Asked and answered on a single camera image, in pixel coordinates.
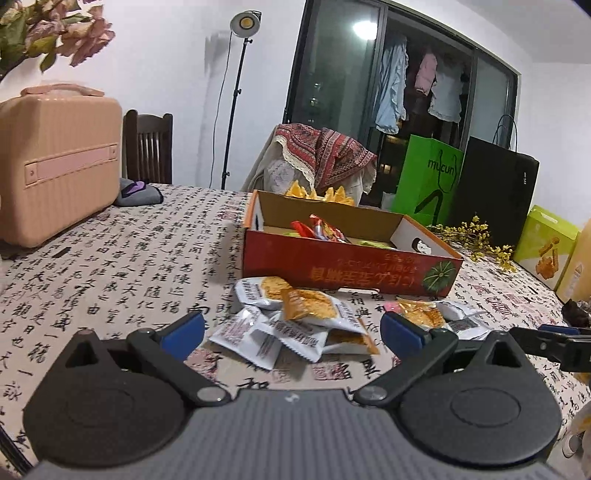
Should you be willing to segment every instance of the green box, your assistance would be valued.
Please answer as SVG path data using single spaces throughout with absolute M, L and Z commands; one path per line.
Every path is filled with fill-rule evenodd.
M 534 205 L 513 260 L 555 290 L 569 264 L 578 235 L 579 229 L 572 223 Z
M 464 153 L 433 138 L 411 135 L 392 211 L 423 226 L 446 223 Z

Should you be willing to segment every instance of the floor lamp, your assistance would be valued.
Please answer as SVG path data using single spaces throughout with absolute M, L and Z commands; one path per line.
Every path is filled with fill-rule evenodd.
M 228 156 L 230 154 L 230 142 L 232 141 L 232 126 L 234 125 L 234 114 L 236 113 L 236 102 L 238 95 L 242 93 L 240 89 L 240 76 L 242 75 L 242 66 L 244 65 L 244 55 L 246 54 L 246 47 L 252 43 L 252 36 L 255 35 L 261 28 L 261 12 L 256 10 L 247 10 L 241 14 L 236 15 L 230 22 L 232 32 L 239 38 L 244 38 L 242 45 L 242 55 L 240 56 L 240 65 L 238 66 L 238 76 L 236 78 L 236 88 L 234 88 L 234 99 L 232 101 L 232 110 L 230 112 L 230 125 L 228 126 L 228 138 L 226 140 L 226 154 L 223 159 L 222 171 L 222 190 L 226 189 L 226 178 L 230 176 L 228 172 Z

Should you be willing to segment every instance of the red snack wrapper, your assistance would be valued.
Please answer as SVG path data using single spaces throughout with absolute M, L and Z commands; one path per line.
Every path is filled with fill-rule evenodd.
M 310 215 L 312 222 L 312 231 L 318 240 L 326 240 L 329 242 L 341 242 L 343 244 L 351 243 L 340 230 L 326 223 L 322 218 L 316 215 Z
M 313 238 L 316 239 L 314 232 L 312 229 L 307 226 L 305 223 L 301 223 L 297 220 L 291 223 L 291 227 L 299 233 L 299 235 L 303 238 Z

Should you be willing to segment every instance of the suitcase handle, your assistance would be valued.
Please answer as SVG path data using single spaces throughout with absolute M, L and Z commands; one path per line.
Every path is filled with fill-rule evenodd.
M 52 85 L 37 85 L 35 87 L 27 87 L 21 91 L 21 96 L 25 95 L 44 95 L 54 90 L 68 90 L 70 92 L 78 92 L 83 96 L 102 97 L 104 92 L 95 90 L 94 88 L 83 87 L 75 83 L 54 83 Z

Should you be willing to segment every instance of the red cardboard box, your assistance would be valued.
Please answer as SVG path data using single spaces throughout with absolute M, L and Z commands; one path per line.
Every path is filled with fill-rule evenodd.
M 353 244 L 286 236 L 310 214 L 338 228 Z M 463 258 L 406 215 L 255 191 L 246 210 L 243 277 L 277 276 L 294 287 L 376 289 L 445 297 Z M 356 245 L 388 242 L 398 250 Z M 417 250 L 422 242 L 431 254 Z

